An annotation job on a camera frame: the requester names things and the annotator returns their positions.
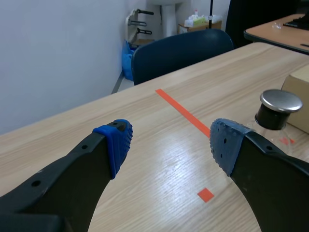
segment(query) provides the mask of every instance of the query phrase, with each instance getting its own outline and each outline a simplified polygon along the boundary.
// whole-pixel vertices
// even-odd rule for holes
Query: cardboard box
[[[187,33],[187,32],[192,32],[192,31],[197,31],[197,30],[205,30],[205,29],[208,29],[208,27],[209,27],[208,23],[206,23],[202,26],[193,27],[193,28],[185,27],[183,24],[178,24],[178,34],[184,34],[184,33]],[[221,29],[221,22],[212,24],[211,28]]]
[[[299,112],[291,114],[288,123],[309,133],[309,65],[290,74],[282,89],[299,96],[304,104]]]

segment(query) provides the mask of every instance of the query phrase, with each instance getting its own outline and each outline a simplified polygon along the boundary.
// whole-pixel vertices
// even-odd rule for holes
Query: wooden table
[[[105,189],[90,232],[258,232],[237,186],[218,167],[208,138],[163,100],[164,89],[204,124],[253,119],[263,90],[280,88],[309,57],[264,43],[167,74],[0,137],[0,195],[66,155],[92,129],[126,118],[133,140]],[[309,135],[287,126],[294,156],[309,161]],[[208,188],[215,197],[197,195]]]
[[[292,51],[309,55],[309,30],[286,27],[283,24],[291,22],[293,19],[304,16],[303,14],[293,14],[269,23],[265,23],[244,31],[246,39],[255,42],[265,42],[275,46],[287,48]],[[281,29],[273,27],[274,24],[281,26]]]

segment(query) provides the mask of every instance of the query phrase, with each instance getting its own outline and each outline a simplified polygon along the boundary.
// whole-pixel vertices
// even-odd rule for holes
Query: silver lid
[[[297,95],[280,89],[264,91],[260,100],[264,106],[277,112],[292,113],[303,107],[303,103]]]

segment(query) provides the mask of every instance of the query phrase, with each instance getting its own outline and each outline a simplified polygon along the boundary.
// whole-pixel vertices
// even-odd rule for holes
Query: dark blue chair
[[[231,38],[218,29],[189,32],[154,41],[139,47],[133,54],[134,84],[141,84],[233,49]]]

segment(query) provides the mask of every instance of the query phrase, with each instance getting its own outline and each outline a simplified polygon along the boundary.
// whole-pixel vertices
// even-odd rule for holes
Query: orange tape line
[[[176,102],[169,94],[162,89],[156,90],[164,100],[166,100],[171,106],[173,106],[179,113],[181,113],[186,119],[188,119],[196,128],[198,128],[204,135],[210,138],[211,131],[200,120],[194,117],[189,111],[183,108],[178,102]]]
[[[206,203],[208,202],[211,198],[214,197],[214,195],[207,189],[204,188],[201,192],[198,193],[198,196]]]

